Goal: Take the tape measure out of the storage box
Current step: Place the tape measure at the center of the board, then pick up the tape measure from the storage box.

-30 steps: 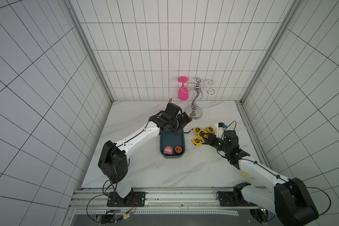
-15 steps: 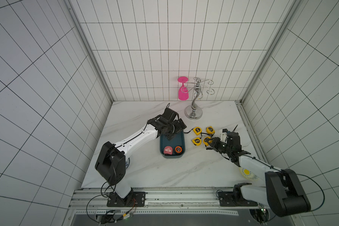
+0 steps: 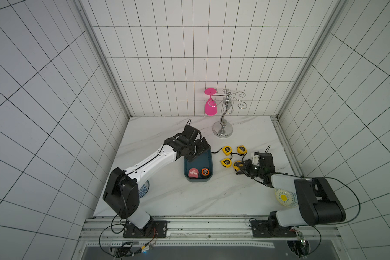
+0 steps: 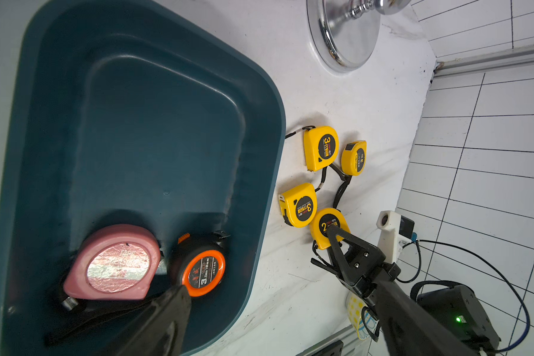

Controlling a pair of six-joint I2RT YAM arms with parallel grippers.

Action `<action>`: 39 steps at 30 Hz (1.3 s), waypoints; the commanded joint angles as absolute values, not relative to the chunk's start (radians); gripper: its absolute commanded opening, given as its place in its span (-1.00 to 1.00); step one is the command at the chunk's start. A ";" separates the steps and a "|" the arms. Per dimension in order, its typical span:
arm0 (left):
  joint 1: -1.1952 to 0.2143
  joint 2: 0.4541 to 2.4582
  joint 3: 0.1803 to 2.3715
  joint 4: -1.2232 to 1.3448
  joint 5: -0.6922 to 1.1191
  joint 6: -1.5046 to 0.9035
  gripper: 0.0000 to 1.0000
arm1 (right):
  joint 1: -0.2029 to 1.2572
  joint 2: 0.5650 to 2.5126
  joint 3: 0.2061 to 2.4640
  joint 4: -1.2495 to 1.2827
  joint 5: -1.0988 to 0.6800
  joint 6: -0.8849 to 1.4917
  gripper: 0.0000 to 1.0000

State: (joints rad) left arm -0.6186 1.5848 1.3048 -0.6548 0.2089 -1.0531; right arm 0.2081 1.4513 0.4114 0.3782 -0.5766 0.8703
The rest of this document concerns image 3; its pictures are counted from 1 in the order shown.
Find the yellow tape measure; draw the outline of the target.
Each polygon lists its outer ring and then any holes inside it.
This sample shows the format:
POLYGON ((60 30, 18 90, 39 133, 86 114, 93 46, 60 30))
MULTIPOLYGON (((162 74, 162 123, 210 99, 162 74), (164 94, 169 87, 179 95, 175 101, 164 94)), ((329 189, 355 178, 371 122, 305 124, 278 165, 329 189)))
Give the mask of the yellow tape measure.
POLYGON ((247 149, 243 145, 237 147, 238 154, 245 155, 247 154, 247 152, 248 152, 247 149))
POLYGON ((219 152, 223 152, 226 156, 232 154, 232 148, 230 146, 224 146, 220 148, 218 151, 213 152, 212 154, 217 154, 219 152))
POLYGON ((232 160, 230 158, 222 159, 221 164, 225 168, 230 168, 230 167, 232 167, 232 160))
POLYGON ((235 169, 236 172, 239 172, 241 169, 240 167, 243 166, 242 161, 234 161, 233 162, 233 168, 235 169))

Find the teal plastic storage box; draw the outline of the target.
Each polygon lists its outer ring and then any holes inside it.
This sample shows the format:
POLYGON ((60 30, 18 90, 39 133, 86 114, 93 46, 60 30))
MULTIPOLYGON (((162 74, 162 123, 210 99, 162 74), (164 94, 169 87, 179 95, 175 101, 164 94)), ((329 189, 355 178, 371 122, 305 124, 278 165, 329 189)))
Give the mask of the teal plastic storage box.
POLYGON ((204 151, 201 155, 199 155, 197 158, 195 158, 193 161, 188 161, 186 158, 184 158, 184 176, 186 179, 190 182, 207 182, 212 178, 214 174, 213 170, 213 160, 212 160, 212 152, 211 149, 208 148, 206 151, 204 151), (188 178, 188 172, 191 168, 196 168, 199 171, 199 177, 198 179, 190 179, 188 178), (210 176, 207 178, 203 178, 200 174, 201 170, 203 168, 208 168, 210 170, 210 176))

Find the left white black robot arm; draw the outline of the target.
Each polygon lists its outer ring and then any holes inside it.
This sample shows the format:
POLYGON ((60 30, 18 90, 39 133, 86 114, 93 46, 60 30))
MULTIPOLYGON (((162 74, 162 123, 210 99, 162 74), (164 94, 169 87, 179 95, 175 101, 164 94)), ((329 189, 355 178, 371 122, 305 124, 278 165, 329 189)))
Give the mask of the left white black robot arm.
POLYGON ((152 216, 140 206, 139 190, 166 165, 181 157, 192 162, 210 150, 200 130, 187 124, 181 133, 166 139, 143 161, 124 170, 115 168, 109 175, 102 198, 120 219, 131 223, 129 231, 149 237, 156 226, 152 216))

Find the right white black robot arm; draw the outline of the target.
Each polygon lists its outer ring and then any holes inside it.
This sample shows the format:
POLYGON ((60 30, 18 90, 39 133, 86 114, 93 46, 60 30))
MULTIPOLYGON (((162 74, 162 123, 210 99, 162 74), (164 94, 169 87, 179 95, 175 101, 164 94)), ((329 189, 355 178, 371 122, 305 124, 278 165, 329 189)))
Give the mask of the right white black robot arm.
POLYGON ((285 208, 269 213, 266 221, 250 220, 254 237, 296 237, 297 226, 333 225, 346 222, 346 211, 328 178, 306 178, 279 173, 270 153, 255 152, 249 160, 236 161, 238 175, 273 189, 285 208))

